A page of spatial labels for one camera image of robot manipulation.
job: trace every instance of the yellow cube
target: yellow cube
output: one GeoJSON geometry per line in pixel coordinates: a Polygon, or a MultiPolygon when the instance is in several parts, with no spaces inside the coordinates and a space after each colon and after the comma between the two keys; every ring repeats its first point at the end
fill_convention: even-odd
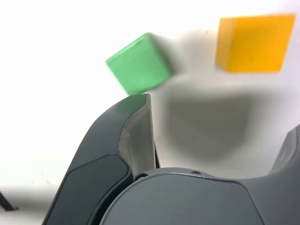
{"type": "Polygon", "coordinates": [[[216,63],[228,72],[278,72],[295,15],[222,18],[216,63]]]}

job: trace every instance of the white background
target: white background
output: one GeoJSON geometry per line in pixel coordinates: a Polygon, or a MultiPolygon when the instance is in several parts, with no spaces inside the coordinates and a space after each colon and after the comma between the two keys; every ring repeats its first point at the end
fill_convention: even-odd
{"type": "Polygon", "coordinates": [[[0,224],[42,223],[86,131],[126,97],[105,60],[145,32],[178,72],[149,92],[161,166],[267,174],[300,123],[300,21],[278,74],[226,74],[214,56],[220,17],[275,12],[300,3],[1,1],[0,191],[20,210],[0,224]]]}

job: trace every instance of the gray plastic housing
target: gray plastic housing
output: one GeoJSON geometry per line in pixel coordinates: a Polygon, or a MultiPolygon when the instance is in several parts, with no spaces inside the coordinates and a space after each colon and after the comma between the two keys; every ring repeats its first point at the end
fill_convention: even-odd
{"type": "Polygon", "coordinates": [[[150,96],[130,96],[91,126],[43,224],[298,225],[299,129],[264,177],[154,169],[150,96]]]}

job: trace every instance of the green wooden block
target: green wooden block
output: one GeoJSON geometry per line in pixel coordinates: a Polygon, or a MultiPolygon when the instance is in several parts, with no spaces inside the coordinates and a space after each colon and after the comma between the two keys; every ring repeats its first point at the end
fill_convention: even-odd
{"type": "Polygon", "coordinates": [[[155,88],[171,76],[171,71],[146,33],[106,60],[128,95],[155,88]]]}

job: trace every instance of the wooden block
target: wooden block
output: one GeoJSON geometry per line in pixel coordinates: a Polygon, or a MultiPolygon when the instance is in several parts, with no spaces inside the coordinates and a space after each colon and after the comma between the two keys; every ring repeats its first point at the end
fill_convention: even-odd
{"type": "Polygon", "coordinates": [[[222,18],[216,64],[228,72],[280,71],[294,21],[294,14],[222,18]]]}
{"type": "Polygon", "coordinates": [[[149,33],[114,54],[106,63],[128,95],[155,88],[171,76],[149,33]]]}

